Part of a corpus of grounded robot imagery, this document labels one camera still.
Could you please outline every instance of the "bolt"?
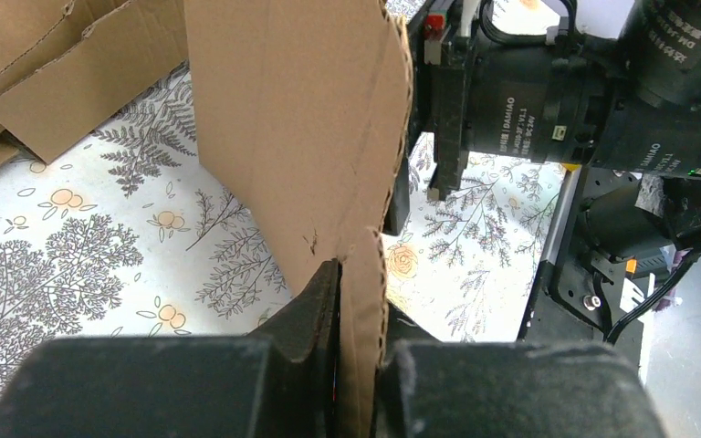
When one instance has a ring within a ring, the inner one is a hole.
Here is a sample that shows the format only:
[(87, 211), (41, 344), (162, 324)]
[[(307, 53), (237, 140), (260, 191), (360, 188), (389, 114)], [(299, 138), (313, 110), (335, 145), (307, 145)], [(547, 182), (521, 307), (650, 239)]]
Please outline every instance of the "bolt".
[(601, 306), (601, 299), (594, 295), (585, 296), (581, 299), (581, 302), (582, 304), (584, 304), (584, 308), (586, 308), (590, 312)]

